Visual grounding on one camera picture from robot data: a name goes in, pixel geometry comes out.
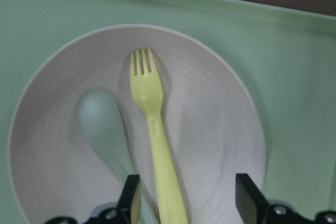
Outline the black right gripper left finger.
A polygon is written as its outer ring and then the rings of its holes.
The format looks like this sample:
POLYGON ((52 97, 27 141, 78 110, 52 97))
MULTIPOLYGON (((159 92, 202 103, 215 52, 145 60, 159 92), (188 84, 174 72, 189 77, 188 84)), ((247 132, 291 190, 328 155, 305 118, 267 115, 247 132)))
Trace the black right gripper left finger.
POLYGON ((141 211, 140 175, 129 175, 117 204, 117 223, 138 223, 141 211))

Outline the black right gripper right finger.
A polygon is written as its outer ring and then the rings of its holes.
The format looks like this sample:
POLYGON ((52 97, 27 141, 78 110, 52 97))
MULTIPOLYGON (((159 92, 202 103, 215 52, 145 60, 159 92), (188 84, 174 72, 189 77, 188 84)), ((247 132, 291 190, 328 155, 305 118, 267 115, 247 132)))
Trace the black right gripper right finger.
POLYGON ((243 223, 264 223, 269 202, 246 173, 236 174, 235 204, 243 223))

